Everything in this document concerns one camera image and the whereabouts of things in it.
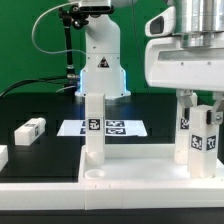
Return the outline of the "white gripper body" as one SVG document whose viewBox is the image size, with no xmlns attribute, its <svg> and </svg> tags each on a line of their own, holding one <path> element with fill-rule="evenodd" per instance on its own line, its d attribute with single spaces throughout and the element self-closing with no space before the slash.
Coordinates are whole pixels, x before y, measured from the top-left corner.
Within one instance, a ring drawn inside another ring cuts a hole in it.
<svg viewBox="0 0 224 224">
<path fill-rule="evenodd" d="M 151 87 L 223 92 L 224 34 L 216 34 L 210 47 L 182 48 L 179 37 L 150 40 L 145 78 Z"/>
</svg>

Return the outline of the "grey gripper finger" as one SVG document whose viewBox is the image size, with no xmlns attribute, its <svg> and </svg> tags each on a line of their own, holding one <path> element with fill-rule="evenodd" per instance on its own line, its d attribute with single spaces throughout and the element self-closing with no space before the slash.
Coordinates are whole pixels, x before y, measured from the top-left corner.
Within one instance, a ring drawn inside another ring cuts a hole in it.
<svg viewBox="0 0 224 224">
<path fill-rule="evenodd" d="M 177 89 L 176 97 L 179 115 L 187 117 L 189 109 L 197 105 L 197 94 L 193 90 Z"/>
<path fill-rule="evenodd" d="M 207 124 L 221 125 L 224 120 L 224 92 L 214 92 L 213 100 L 213 107 L 207 111 Z"/>
</svg>

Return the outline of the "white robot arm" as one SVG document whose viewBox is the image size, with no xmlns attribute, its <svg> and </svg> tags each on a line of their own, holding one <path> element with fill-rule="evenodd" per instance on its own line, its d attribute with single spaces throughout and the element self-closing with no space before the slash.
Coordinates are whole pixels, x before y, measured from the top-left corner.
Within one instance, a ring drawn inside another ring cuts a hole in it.
<svg viewBox="0 0 224 224">
<path fill-rule="evenodd" d="M 88 16 L 87 64 L 102 59 L 119 64 L 119 36 L 112 35 L 108 17 L 116 7 L 137 0 L 79 0 L 72 13 Z M 168 8 L 148 21 L 145 35 L 145 78 L 152 87 L 177 92 L 211 91 L 215 104 L 207 122 L 218 125 L 224 119 L 224 0 L 166 0 Z"/>
</svg>

